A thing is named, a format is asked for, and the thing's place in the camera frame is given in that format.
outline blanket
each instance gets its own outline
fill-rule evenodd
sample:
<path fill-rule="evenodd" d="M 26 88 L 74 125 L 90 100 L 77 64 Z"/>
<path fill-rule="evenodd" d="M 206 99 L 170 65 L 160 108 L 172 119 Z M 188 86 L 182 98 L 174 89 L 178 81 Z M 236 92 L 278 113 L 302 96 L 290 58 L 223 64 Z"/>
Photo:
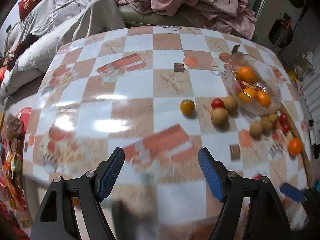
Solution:
<path fill-rule="evenodd" d="M 119 0 L 119 5 L 130 4 L 142 14 L 182 14 L 196 27 L 230 33 L 233 29 L 251 39 L 256 19 L 248 7 L 248 0 Z"/>
<path fill-rule="evenodd" d="M 50 20 L 39 15 L 46 10 L 44 4 L 54 4 L 47 8 L 49 12 L 46 12 L 46 16 L 49 14 Z M 0 99 L 46 73 L 62 45 L 100 32 L 125 28 L 117 0 L 45 0 L 44 4 L 39 3 L 26 19 L 8 34 L 6 46 L 9 54 L 14 52 L 27 33 L 40 38 L 16 60 L 11 71 L 6 71 L 0 87 Z M 61 15 L 58 16 L 60 13 L 66 16 L 65 20 Z M 47 26 L 40 26 L 39 22 L 33 22 L 29 17 L 39 17 L 42 20 L 40 23 Z"/>

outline table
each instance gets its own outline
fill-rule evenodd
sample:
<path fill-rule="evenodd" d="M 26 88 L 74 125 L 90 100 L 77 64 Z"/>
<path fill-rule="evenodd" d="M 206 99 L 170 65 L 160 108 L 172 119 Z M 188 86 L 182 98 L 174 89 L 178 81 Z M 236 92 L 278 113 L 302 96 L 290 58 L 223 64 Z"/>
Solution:
<path fill-rule="evenodd" d="M 222 205 L 198 165 L 202 146 L 241 176 L 270 177 L 278 192 L 283 182 L 304 188 L 301 157 L 292 160 L 284 150 L 273 159 L 273 139 L 248 137 L 246 116 L 231 116 L 225 131 L 211 123 L 206 105 L 227 96 L 219 53 L 231 53 L 236 44 L 273 69 L 282 103 L 310 158 L 297 91 L 271 50 L 211 30 L 144 26 L 100 33 L 60 48 L 32 108 L 24 175 L 45 184 L 57 175 L 76 178 L 122 147 L 126 161 L 110 198 L 121 200 L 140 222 L 137 239 L 189 239 L 197 230 L 212 229 Z M 186 57 L 196 64 L 188 65 Z M 184 62 L 184 72 L 173 71 L 174 63 Z M 195 102 L 195 118 L 180 112 L 183 99 Z M 231 154 L 232 147 L 240 153 Z M 288 199 L 283 203 L 292 227 L 301 225 L 301 205 Z M 248 204 L 244 199 L 237 238 Z"/>

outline orange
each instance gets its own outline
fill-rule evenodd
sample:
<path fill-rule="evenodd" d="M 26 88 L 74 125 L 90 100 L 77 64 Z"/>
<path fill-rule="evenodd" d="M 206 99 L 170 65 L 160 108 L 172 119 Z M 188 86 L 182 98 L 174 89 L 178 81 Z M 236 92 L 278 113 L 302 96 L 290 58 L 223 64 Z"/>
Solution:
<path fill-rule="evenodd" d="M 239 74 L 239 72 L 236 72 L 236 73 L 235 73 L 235 78 L 236 78 L 236 80 L 239 81 L 239 82 L 242 81 L 242 77 L 241 77 L 241 75 Z"/>
<path fill-rule="evenodd" d="M 302 151 L 302 141 L 299 138 L 293 138 L 288 145 L 290 155 L 298 155 Z"/>
<path fill-rule="evenodd" d="M 239 98 L 243 103 L 250 103 L 257 98 L 257 92 L 252 88 L 245 88 L 240 92 Z"/>
<path fill-rule="evenodd" d="M 257 100 L 260 105 L 268 107 L 271 104 L 271 98 L 269 94 L 265 91 L 257 91 Z"/>
<path fill-rule="evenodd" d="M 239 73 L 241 79 L 247 83 L 254 83 L 257 81 L 257 77 L 249 67 L 241 67 L 237 72 Z"/>

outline cherry tomato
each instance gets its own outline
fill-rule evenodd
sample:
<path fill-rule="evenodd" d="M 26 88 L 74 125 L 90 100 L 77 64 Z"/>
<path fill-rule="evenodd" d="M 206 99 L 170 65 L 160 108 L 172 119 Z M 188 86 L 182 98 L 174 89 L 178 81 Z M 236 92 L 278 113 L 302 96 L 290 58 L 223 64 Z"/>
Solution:
<path fill-rule="evenodd" d="M 283 126 L 282 126 L 282 132 L 284 134 L 287 134 L 288 132 L 290 131 L 290 125 L 285 123 Z"/>
<path fill-rule="evenodd" d="M 253 179 L 259 180 L 263 175 L 258 173 L 256 175 L 253 176 Z"/>
<path fill-rule="evenodd" d="M 191 116 L 195 110 L 195 103 L 192 100 L 182 100 L 180 103 L 182 114 Z"/>
<path fill-rule="evenodd" d="M 215 98 L 212 102 L 211 102 L 211 107 L 212 109 L 215 109 L 217 107 L 221 107 L 224 108 L 224 103 L 222 101 L 221 98 Z"/>
<path fill-rule="evenodd" d="M 280 139 L 280 136 L 279 136 L 279 134 L 278 134 L 277 131 L 274 131 L 274 132 L 272 133 L 272 139 L 273 139 L 274 141 L 278 141 L 278 140 Z"/>
<path fill-rule="evenodd" d="M 279 122 L 281 125 L 284 125 L 288 122 L 288 116 L 285 113 L 281 113 L 279 117 Z"/>

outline wall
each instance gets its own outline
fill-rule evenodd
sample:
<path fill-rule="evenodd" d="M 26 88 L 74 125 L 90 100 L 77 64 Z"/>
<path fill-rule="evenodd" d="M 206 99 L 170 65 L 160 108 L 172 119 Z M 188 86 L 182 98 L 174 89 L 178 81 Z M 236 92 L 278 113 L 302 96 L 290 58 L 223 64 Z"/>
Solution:
<path fill-rule="evenodd" d="M 0 52 L 2 55 L 4 55 L 4 41 L 7 37 L 6 29 L 9 25 L 12 27 L 20 21 L 19 16 L 19 2 L 21 0 L 18 0 L 17 3 L 14 5 L 14 7 L 11 9 L 10 13 L 8 14 L 7 18 L 5 19 L 3 25 L 0 28 Z"/>
<path fill-rule="evenodd" d="M 256 32 L 259 36 L 257 43 L 269 49 L 273 48 L 273 44 L 270 42 L 268 34 L 275 20 L 282 18 L 285 12 L 291 17 L 291 27 L 294 28 L 301 13 L 301 8 L 295 8 L 289 0 L 265 1 L 256 23 Z"/>
<path fill-rule="evenodd" d="M 320 21 L 314 11 L 309 8 L 297 29 L 294 31 L 292 42 L 281 51 L 288 65 L 299 52 L 313 52 L 320 44 Z"/>

